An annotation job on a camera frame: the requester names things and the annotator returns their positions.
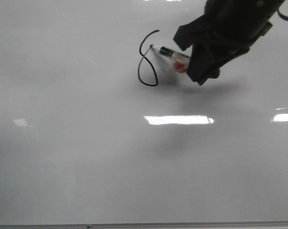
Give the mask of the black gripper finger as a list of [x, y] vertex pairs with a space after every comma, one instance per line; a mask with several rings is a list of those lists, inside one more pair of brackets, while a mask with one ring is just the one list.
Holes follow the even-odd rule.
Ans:
[[194, 44], [208, 41], [212, 32], [213, 25], [205, 15], [202, 15], [188, 24], [179, 26], [173, 40], [182, 51], [185, 51]]
[[248, 53], [249, 50], [222, 45], [194, 44], [186, 73], [193, 82], [203, 85], [208, 79], [218, 78], [222, 66]]

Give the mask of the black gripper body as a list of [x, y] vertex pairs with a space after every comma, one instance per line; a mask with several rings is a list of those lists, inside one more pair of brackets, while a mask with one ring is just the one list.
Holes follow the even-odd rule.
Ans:
[[204, 18], [211, 26], [204, 46], [249, 48], [271, 28], [283, 0], [208, 0]]

